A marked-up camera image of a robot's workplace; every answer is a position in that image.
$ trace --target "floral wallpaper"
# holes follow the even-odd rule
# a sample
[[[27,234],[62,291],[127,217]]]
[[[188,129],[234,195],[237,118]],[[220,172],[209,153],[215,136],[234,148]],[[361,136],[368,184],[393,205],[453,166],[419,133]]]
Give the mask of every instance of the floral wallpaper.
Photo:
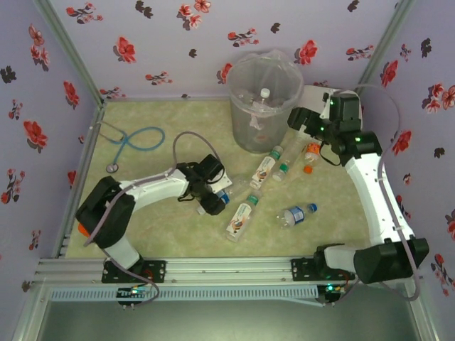
[[[273,48],[306,84],[352,87],[397,0],[50,2],[102,97],[117,88],[129,98],[189,98],[226,96],[230,67]],[[391,63],[387,78],[393,72]]]
[[[95,102],[33,2],[2,4],[0,29],[0,340],[11,340],[36,264],[52,256]]]
[[[385,164],[402,214],[429,242],[420,273],[437,307],[434,319],[446,333],[440,340],[455,335],[455,69],[453,45],[447,44],[455,22],[446,10],[450,6],[450,0],[416,1],[373,79],[402,110],[400,136]],[[431,21],[441,25],[422,25]],[[375,90],[365,91],[362,101],[364,127],[375,131],[385,148],[397,126],[396,110]]]

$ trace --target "orange bottle cap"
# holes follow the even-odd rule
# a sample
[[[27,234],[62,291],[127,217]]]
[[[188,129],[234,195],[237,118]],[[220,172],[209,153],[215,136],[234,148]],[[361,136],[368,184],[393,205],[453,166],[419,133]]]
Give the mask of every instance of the orange bottle cap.
[[[306,173],[306,174],[311,174],[311,173],[313,173],[313,167],[311,167],[311,166],[305,166],[305,167],[304,167],[304,173]]]

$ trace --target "plastic bottle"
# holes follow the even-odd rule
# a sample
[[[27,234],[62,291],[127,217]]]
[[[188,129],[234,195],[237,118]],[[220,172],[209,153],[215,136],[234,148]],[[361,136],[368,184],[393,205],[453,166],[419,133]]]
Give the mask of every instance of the plastic bottle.
[[[250,182],[251,187],[253,187],[255,190],[259,190],[261,188],[262,184],[270,175],[273,166],[279,160],[282,154],[283,148],[281,146],[275,146],[272,149],[269,155],[262,160],[261,164],[255,171],[255,174],[252,176],[252,180]]]
[[[283,156],[281,157],[281,165],[279,169],[273,173],[273,179],[276,181],[282,181],[286,176],[289,169],[294,165],[297,158],[299,157],[302,149],[306,142],[306,134],[298,133],[294,140],[291,141],[289,146],[284,149]]]
[[[285,227],[293,227],[307,219],[318,210],[316,204],[301,204],[282,210],[277,215],[279,226],[284,229]]]
[[[229,202],[232,200],[235,200],[239,195],[244,193],[246,189],[248,188],[248,179],[244,175],[238,175],[232,179],[232,185],[229,187],[226,187],[224,190],[221,190],[220,192],[216,193],[216,195],[227,205]],[[199,205],[198,208],[196,208],[196,211],[200,215],[205,214],[204,207]]]
[[[247,199],[239,205],[226,228],[226,237],[230,241],[238,242],[242,234],[245,233],[261,197],[260,190],[253,190]]]
[[[305,151],[305,161],[304,161],[304,173],[306,174],[312,174],[313,173],[313,167],[318,163],[319,161],[319,150],[320,146],[318,144],[309,144],[306,146],[306,151]]]

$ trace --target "white bottle cap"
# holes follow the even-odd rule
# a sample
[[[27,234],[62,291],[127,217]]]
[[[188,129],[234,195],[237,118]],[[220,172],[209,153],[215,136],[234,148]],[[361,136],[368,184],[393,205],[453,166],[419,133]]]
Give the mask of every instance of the white bottle cap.
[[[269,98],[269,96],[270,96],[270,90],[268,90],[266,87],[264,89],[261,89],[262,98]]]

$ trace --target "cable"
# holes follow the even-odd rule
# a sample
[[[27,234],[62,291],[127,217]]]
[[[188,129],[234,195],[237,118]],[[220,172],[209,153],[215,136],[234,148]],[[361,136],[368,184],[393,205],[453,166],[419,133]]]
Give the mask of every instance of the cable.
[[[392,220],[393,220],[393,223],[396,226],[396,230],[397,230],[398,236],[400,237],[400,240],[401,240],[401,242],[403,244],[403,247],[405,248],[407,258],[409,259],[409,263],[411,264],[412,274],[414,275],[415,292],[414,292],[414,294],[412,296],[407,297],[407,296],[403,296],[398,290],[390,288],[387,284],[385,284],[383,282],[381,282],[380,284],[383,287],[387,288],[388,290],[392,291],[393,293],[396,293],[401,298],[404,298],[406,301],[409,301],[409,302],[410,301],[415,301],[415,300],[418,299],[418,297],[420,295],[420,290],[421,290],[420,289],[420,279],[419,279],[419,274],[418,274],[418,270],[417,270],[417,265],[415,264],[414,257],[412,256],[411,249],[410,249],[409,245],[407,244],[407,240],[405,238],[405,235],[403,234],[403,232],[401,230],[400,222],[398,220],[397,215],[395,214],[395,210],[393,209],[392,201],[390,200],[389,195],[387,194],[387,190],[385,189],[384,178],[382,177],[382,170],[384,168],[385,155],[388,152],[390,152],[390,149],[392,149],[392,147],[397,143],[398,139],[400,138],[401,123],[402,123],[402,113],[401,113],[401,110],[400,110],[400,106],[395,101],[395,99],[384,88],[382,88],[381,86],[376,85],[376,84],[357,84],[352,90],[355,90],[355,89],[357,89],[359,87],[372,87],[373,89],[380,90],[381,92],[385,93],[392,100],[392,103],[395,105],[395,108],[397,109],[397,113],[398,113],[397,131],[395,132],[395,136],[394,136],[394,139],[393,139],[392,143],[387,147],[387,149],[385,149],[384,153],[382,153],[382,155],[381,155],[381,157],[379,159],[378,174],[377,175],[378,175],[379,187],[381,189],[382,196],[384,197],[385,203],[387,204],[387,208],[389,209],[390,214],[392,215]],[[344,91],[346,91],[346,90],[337,90],[334,93],[344,92]]]
[[[170,175],[172,175],[176,169],[177,169],[177,151],[176,151],[176,144],[177,144],[177,141],[179,138],[181,138],[183,135],[194,135],[194,136],[197,136],[198,138],[200,138],[202,141],[204,141],[208,146],[209,148],[212,150],[213,154],[215,155],[215,157],[220,160],[220,156],[218,155],[218,153],[216,152],[216,150],[213,148],[212,144],[203,136],[201,136],[200,134],[198,133],[195,133],[194,131],[183,131],[181,132],[179,135],[177,135],[175,137],[175,139],[173,140],[173,143],[172,143],[172,156],[173,156],[173,166],[171,168],[169,168],[167,171],[165,171],[164,173],[162,174],[158,174],[158,175],[153,175],[153,176],[150,176],[148,178],[144,178],[144,179],[141,179],[141,180],[138,180],[136,181],[135,183],[132,183],[130,185],[128,185],[127,187],[125,187],[123,190],[121,190],[120,192],[118,192],[115,197],[111,200],[111,202],[108,204],[108,206],[106,207],[106,210],[105,210],[105,213],[102,215],[101,219],[99,220],[96,228],[93,230],[92,234],[87,238],[87,241],[84,243],[84,247],[86,247],[87,245],[89,245],[90,243],[93,242],[93,239],[97,236],[97,234],[100,232],[101,230],[101,227],[103,226],[103,224],[105,223],[106,219],[107,219],[107,216],[109,215],[109,213],[111,212],[112,208],[114,207],[115,203],[118,201],[118,199],[123,195],[125,194],[126,192],[128,192],[129,190],[131,190],[132,188],[134,187],[137,187],[137,186],[140,186],[140,185],[144,185],[146,183],[152,183],[154,181],[158,181],[158,180],[161,180],[161,179],[164,179],[164,178],[167,178],[169,177]],[[143,281],[144,283],[147,283],[147,284],[151,284],[155,289],[156,289],[156,293],[155,295],[146,300],[146,301],[142,301],[141,303],[139,304],[145,304],[145,303],[150,303],[152,301],[154,301],[158,296],[159,296],[159,288],[158,286],[152,281],[152,280],[149,280],[148,278],[145,278],[145,277],[142,277],[138,274],[135,274],[129,270],[127,270],[126,268],[124,268],[123,266],[121,266],[120,264],[118,264],[105,250],[103,250],[103,252],[106,254],[107,257],[109,257],[111,259],[111,262],[117,267],[119,268],[121,271],[123,271],[124,273],[126,273],[127,275],[130,275],[134,278],[137,278],[139,279],[140,281]]]

